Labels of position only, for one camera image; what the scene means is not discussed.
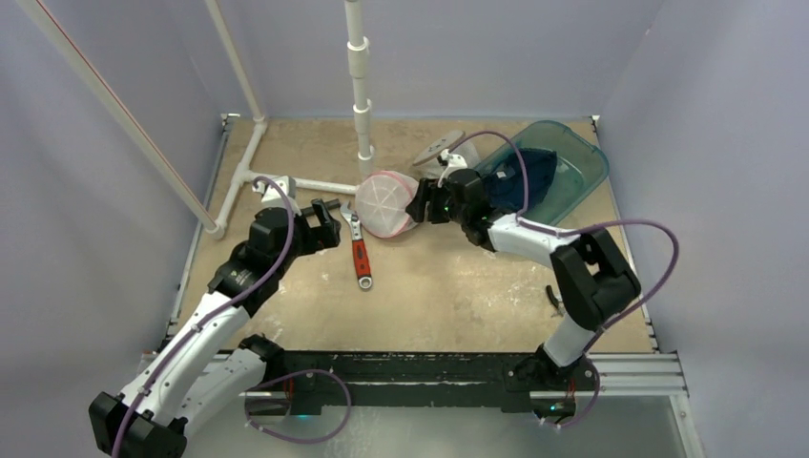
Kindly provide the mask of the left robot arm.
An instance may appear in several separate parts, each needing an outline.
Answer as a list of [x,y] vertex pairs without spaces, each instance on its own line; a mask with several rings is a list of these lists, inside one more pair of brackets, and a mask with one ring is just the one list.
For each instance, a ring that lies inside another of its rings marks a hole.
[[245,390],[294,387],[276,343],[254,334],[216,368],[220,348],[275,294],[292,262],[340,243],[335,202],[300,213],[259,211],[247,240],[222,264],[194,316],[132,382],[89,407],[97,447],[112,457],[179,457],[189,440]]

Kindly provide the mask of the pink-trimmed mesh laundry bag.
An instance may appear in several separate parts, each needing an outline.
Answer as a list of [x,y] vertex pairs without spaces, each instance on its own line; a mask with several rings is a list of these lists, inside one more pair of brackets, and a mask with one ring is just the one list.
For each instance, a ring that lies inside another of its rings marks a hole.
[[368,176],[357,188],[354,211],[366,232],[390,239],[413,229],[417,222],[407,211],[415,198],[418,181],[394,171],[379,171]]

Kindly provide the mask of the teal plastic bin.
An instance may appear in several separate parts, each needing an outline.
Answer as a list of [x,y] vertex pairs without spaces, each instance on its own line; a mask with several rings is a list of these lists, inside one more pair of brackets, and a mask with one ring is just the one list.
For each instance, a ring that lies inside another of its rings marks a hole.
[[[570,127],[556,121],[534,122],[516,134],[511,143],[519,150],[544,148],[558,155],[554,180],[545,199],[531,208],[528,207],[522,215],[524,219],[533,222],[546,225],[559,223],[595,190],[609,173],[609,162],[598,147],[575,133]],[[488,157],[504,152],[507,148],[512,149],[511,144],[503,144]]]

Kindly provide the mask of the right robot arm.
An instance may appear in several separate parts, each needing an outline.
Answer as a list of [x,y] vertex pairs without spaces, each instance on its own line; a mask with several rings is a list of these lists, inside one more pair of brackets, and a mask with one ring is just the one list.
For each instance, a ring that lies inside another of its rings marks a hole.
[[420,179],[405,210],[416,222],[455,222],[471,244],[531,260],[553,272],[563,319],[534,354],[514,368],[517,377],[534,378],[549,388],[561,386],[607,321],[641,293],[639,279],[606,229],[565,235],[546,225],[529,226],[493,206],[472,169],[455,170],[443,179]]

